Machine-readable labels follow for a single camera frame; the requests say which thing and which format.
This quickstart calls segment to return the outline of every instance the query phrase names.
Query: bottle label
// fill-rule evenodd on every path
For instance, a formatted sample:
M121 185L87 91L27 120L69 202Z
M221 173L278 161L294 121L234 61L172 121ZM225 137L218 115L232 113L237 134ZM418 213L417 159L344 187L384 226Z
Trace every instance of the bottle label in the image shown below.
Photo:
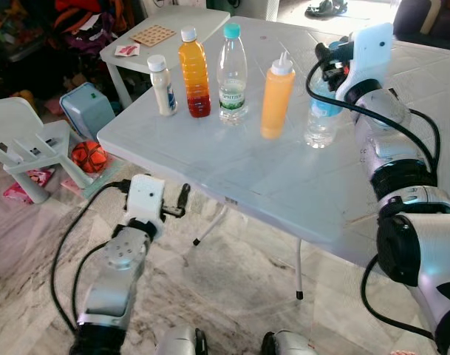
M245 104L245 94L243 92L219 91L219 106L225 109L239 109Z
M167 96L168 96L168 107L174 110L177 102L175 101L174 91L172 89L172 84L167 86Z
M342 111L341 107L327 104L326 102L314 98L312 98L312 101L310 102L310 107L312 108L313 113L318 117L332 117Z

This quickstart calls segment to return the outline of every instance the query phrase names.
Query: cork board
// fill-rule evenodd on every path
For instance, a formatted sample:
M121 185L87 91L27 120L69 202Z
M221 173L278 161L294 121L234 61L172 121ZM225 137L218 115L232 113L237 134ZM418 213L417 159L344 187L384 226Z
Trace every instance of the cork board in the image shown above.
M175 35L175 31L155 24L131 36L133 41L144 44L147 47L153 47L165 39Z

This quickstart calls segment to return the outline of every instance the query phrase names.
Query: table surface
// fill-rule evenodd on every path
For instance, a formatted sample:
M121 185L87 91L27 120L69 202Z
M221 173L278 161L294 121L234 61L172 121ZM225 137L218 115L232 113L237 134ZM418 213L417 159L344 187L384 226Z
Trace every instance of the table surface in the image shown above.
M335 142L312 149L303 140L310 97L304 81L316 62L315 45L339 36L289 24L233 17L242 26L248 57L246 101L241 126L218 118L216 65L221 31L205 42L211 114L192 118L183 76L171 71L178 112L159 115L153 90L138 98L98 133L105 150L132 163L188 182L218 201L290 232L339 257L365 265L375 254L377 201L359 162L348 111L341 116ZM274 141L259 132L265 73L286 49L296 82L282 136ZM409 107L430 115L442 138L440 188L450 196L450 51L395 42L386 87ZM433 146L428 126L412 119L412 131Z
M192 6L165 6L153 16L142 21L120 38L113 41L108 47L103 48L100 56L106 63L149 74L147 58L150 55L162 54L166 57L167 67L171 69L179 64L177 51L182 44L180 30L183 27L188 25L195 26L197 39L203 42L229 18L230 14L225 11L202 9L201 7ZM176 34L153 47L147 47L141 44L139 55L132 57L115 55L116 46L127 46L136 43L130 37L155 24L173 30Z

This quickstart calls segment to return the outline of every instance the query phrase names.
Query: transparent water bottle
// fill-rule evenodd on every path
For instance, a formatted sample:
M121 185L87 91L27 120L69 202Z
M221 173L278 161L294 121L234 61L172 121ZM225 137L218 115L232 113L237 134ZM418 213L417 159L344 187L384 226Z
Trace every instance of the transparent water bottle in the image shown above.
M224 26L225 43L219 54L217 66L219 118L232 125L240 124L248 112L248 105L245 104L248 65L245 49L239 37L240 32L238 24Z
M312 90L326 98L335 98L335 92L328 90L328 84L316 73L312 80ZM308 110L308 124L304 134L305 142L312 148L329 146L336 136L338 129L338 114L342 111L339 106L327 104L312 98Z

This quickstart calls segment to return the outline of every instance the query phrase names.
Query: tiled floor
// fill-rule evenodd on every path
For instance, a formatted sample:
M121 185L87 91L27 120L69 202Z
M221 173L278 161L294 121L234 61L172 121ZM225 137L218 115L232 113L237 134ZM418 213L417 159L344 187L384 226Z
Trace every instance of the tiled floor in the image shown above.
M126 165L116 178L140 171ZM83 203L59 187L64 176L59 168L48 184L52 197L47 202L24 206L1 196L13 181L0 166L0 354L68 354L72 343L48 285L59 238ZM173 203L179 190L168 181L166 200ZM78 261L108 240L120 219L123 196L104 194L61 255L57 289L66 307ZM257 220L230 211L208 239L193 247L196 233L218 211L215 202L192 192L187 215L168 220L140 278L123 354L152 354L164 331L183 323L206 332L213 355L258 354L264 334L281 328L308 337L321 355L385 355L400 348L435 354L424 338L368 314L358 296L361 268L306 243L301 252L304 300L295 300L295 240ZM86 264L80 300L99 261L97 255ZM403 286L381 276L369 283L376 309L404 322L420 322L418 307Z
M347 13L331 18L308 18L305 10L316 0L280 0L277 21L311 27L342 36L362 27L392 21L394 13L390 3L381 1L348 0Z

